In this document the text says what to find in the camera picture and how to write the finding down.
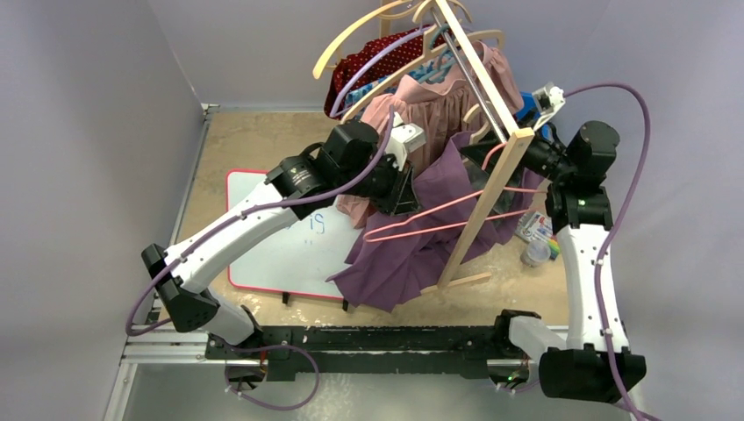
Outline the white board with pink edge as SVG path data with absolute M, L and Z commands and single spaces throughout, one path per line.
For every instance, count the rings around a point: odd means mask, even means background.
M 333 205 L 317 210 L 234 261 L 228 281 L 239 289 L 340 300 L 330 277 L 347 267 L 360 233 Z

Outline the plain wooden hanger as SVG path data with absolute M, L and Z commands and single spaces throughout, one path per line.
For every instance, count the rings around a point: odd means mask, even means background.
M 483 109 L 480 104 L 474 104 L 466 111 L 462 117 L 462 123 L 465 128 L 472 130 L 469 137 L 470 145 L 481 141 L 491 130 L 490 123 L 483 115 Z

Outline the blue floral garment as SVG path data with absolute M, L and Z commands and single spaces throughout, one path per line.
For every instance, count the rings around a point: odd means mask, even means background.
M 446 51 L 441 56 L 414 68 L 408 73 L 408 76 L 415 79 L 417 82 L 425 82 L 429 84 L 443 82 L 454 64 L 454 53 Z M 340 104 L 338 117 L 342 111 L 347 111 L 351 106 L 358 103 L 375 86 L 384 82 L 386 79 L 388 79 L 388 76 L 383 76 L 372 82 L 363 83 L 360 88 L 349 90 Z

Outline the marker pack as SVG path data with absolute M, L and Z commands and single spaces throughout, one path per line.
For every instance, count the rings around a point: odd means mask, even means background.
M 539 211 L 529 211 L 521 216 L 515 235 L 526 243 L 534 240 L 547 243 L 550 248 L 551 260 L 555 260 L 560 254 L 560 247 L 554 235 L 552 220 Z

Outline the purple hanger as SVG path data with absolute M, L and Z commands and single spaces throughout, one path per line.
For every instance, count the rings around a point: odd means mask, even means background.
M 385 52 L 385 55 L 362 72 L 349 90 L 360 88 L 365 82 L 372 82 L 383 76 L 392 75 L 395 71 L 419 57 L 423 51 L 423 33 L 423 28 L 414 28 L 406 32 L 373 39 L 367 42 L 358 53 L 349 54 L 341 59 L 332 71 L 324 104 L 325 115 L 333 118 L 333 106 L 340 97 L 342 90 L 380 52 Z

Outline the red polka dot dress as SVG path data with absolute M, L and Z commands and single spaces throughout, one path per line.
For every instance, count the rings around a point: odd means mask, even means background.
M 324 113 L 340 119 L 341 112 L 358 103 L 382 83 L 423 53 L 423 29 L 411 29 L 367 42 L 360 52 L 340 60 L 333 70 Z

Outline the clear plastic cup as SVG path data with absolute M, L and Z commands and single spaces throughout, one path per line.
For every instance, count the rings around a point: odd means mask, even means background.
M 535 239 L 526 245 L 525 250 L 520 255 L 520 260 L 524 265 L 536 268 L 550 261 L 551 256 L 550 245 L 546 241 Z

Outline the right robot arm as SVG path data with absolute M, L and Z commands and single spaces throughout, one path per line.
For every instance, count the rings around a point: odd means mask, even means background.
M 612 279 L 610 243 L 620 219 L 603 182 L 618 145 L 614 128 L 591 120 L 567 145 L 535 136 L 516 166 L 550 182 L 545 207 L 567 281 L 566 339 L 535 312 L 503 310 L 485 337 L 462 347 L 468 359 L 527 355 L 547 397 L 615 404 L 647 373 L 645 357 L 631 350 Z

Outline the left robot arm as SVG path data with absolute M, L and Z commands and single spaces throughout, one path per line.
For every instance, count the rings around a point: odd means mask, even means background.
M 324 142 L 283 159 L 241 202 L 199 233 L 141 258 L 177 332 L 205 329 L 241 359 L 261 350 L 251 312 L 210 290 L 223 270 L 264 239 L 289 228 L 342 194 L 369 200 L 385 215 L 418 211 L 412 187 L 414 151 L 426 143 L 414 124 L 393 120 L 385 136 L 360 121 L 336 125 Z

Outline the blue plastic bin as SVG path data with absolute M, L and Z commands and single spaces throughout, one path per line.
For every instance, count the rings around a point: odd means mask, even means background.
M 537 122 L 537 119 L 540 117 L 540 112 L 531 93 L 521 92 L 520 95 L 523 101 L 523 106 L 514 115 L 515 121 L 520 128 L 533 127 Z

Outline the empty wooden hanger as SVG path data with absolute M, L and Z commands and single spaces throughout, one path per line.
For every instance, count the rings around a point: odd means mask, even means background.
M 365 25 L 375 23 L 378 29 L 376 37 L 387 37 L 392 34 L 393 22 L 410 16 L 413 13 L 414 6 L 418 4 L 420 4 L 420 1 L 380 1 L 380 5 L 377 8 L 356 19 L 328 44 L 312 68 L 312 77 L 315 80 L 319 80 L 326 70 L 337 67 L 338 62 L 343 57 L 342 47 L 344 43 L 356 31 Z

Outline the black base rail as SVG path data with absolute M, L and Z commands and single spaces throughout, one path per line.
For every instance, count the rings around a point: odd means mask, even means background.
M 505 378 L 524 354 L 493 325 L 270 326 L 241 345 L 208 336 L 207 360 L 263 367 L 270 382 L 299 374 L 459 375 Z

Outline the purple pleated skirt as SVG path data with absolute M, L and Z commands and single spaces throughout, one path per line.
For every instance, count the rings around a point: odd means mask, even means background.
M 350 304 L 391 312 L 437 283 L 476 205 L 460 156 L 469 137 L 470 132 L 453 135 L 414 180 L 420 205 L 431 214 L 415 220 L 379 212 L 368 217 L 362 230 L 382 240 L 359 237 L 345 259 L 347 268 L 330 277 Z

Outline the pink garment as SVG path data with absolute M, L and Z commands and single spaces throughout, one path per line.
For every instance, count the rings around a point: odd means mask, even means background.
M 505 55 L 482 41 L 475 42 L 473 47 L 482 58 L 507 108 L 511 113 L 516 113 L 522 108 L 523 101 Z M 426 135 L 426 143 L 409 156 L 415 174 L 419 175 L 441 156 L 451 136 L 457 132 L 472 131 L 464 127 L 462 117 L 476 103 L 476 95 L 462 71 L 453 65 L 440 83 L 420 83 L 408 75 L 403 76 L 395 92 L 371 100 L 361 114 L 361 122 L 384 134 L 389 107 L 393 107 L 404 123 L 421 127 Z

